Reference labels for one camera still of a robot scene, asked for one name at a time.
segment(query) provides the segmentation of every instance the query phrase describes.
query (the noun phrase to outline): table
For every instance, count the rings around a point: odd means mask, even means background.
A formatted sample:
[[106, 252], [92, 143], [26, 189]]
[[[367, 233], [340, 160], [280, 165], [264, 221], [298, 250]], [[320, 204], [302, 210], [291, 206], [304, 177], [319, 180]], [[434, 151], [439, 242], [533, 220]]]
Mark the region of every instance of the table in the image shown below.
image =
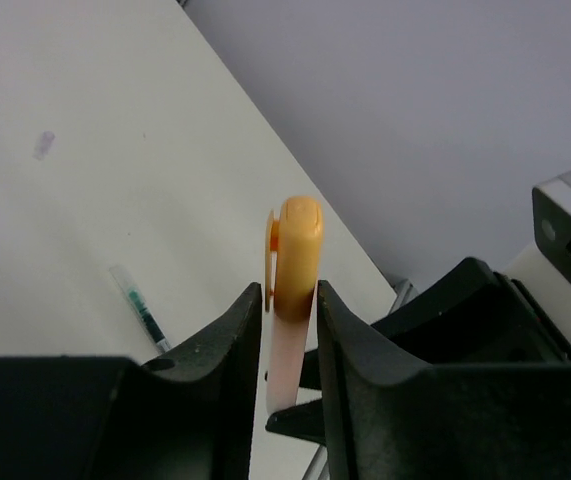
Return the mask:
[[[263, 278], [295, 194], [324, 205], [321, 277], [383, 316], [391, 288], [174, 1], [0, 2], [0, 355], [155, 356], [114, 264], [180, 343]], [[264, 387], [251, 476], [301, 478], [315, 446], [264, 432]]]

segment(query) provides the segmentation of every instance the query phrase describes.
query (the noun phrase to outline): marker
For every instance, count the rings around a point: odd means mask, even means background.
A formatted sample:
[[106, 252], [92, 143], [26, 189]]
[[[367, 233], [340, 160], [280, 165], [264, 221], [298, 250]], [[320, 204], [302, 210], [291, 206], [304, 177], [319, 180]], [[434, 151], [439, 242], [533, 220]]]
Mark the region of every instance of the marker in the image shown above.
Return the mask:
[[[272, 211], [265, 235], [265, 311], [274, 297], [272, 349], [267, 377], [270, 414], [296, 405], [309, 317], [323, 243], [323, 214], [311, 197], [291, 197]], [[272, 253], [276, 274], [272, 290]]]
[[111, 273], [114, 280], [116, 280], [116, 283], [123, 291], [125, 298], [127, 298], [127, 301], [136, 312], [143, 328], [156, 344], [158, 350], [161, 353], [171, 350], [171, 345], [165, 338], [165, 335], [163, 335], [163, 332], [156, 323], [156, 320], [154, 320], [154, 317], [149, 312], [143, 294], [134, 283], [134, 280], [132, 280], [129, 272], [125, 270], [125, 267], [122, 265], [115, 265], [109, 269], [109, 273]]

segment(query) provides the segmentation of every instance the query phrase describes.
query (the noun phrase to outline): orange marker cap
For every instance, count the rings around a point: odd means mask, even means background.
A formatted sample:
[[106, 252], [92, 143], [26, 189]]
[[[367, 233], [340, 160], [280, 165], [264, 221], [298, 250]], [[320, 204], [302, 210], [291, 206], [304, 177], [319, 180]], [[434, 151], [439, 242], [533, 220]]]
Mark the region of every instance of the orange marker cap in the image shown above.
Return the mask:
[[[274, 297], [274, 312], [285, 321], [309, 320], [318, 277], [323, 212], [311, 197], [291, 197], [272, 211], [265, 235], [265, 310]], [[276, 252], [276, 280], [272, 282], [272, 253]]]

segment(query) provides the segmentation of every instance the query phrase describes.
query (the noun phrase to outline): orange marker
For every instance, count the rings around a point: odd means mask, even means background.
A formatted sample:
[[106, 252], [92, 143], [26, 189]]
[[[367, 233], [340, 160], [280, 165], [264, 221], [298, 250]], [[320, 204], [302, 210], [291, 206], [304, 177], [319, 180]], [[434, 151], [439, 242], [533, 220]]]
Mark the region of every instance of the orange marker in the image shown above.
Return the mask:
[[[274, 297], [274, 323], [267, 410], [274, 413], [296, 404], [305, 355], [309, 317], [323, 243], [323, 213], [311, 197], [291, 197], [267, 221], [265, 236], [265, 311]], [[276, 280], [272, 283], [272, 253], [276, 252]]]

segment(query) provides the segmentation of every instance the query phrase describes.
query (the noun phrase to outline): table surface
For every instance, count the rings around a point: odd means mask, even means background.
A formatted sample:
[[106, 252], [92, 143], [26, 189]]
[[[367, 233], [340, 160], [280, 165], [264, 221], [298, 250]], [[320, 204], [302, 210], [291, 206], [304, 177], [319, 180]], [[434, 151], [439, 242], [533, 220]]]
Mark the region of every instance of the table surface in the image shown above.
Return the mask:
[[[0, 355], [155, 356], [114, 264], [180, 343], [261, 281], [295, 194], [324, 205], [320, 276], [383, 316], [392, 290], [176, 2], [0, 2]], [[264, 394], [251, 476], [301, 478], [315, 446], [264, 432]]]

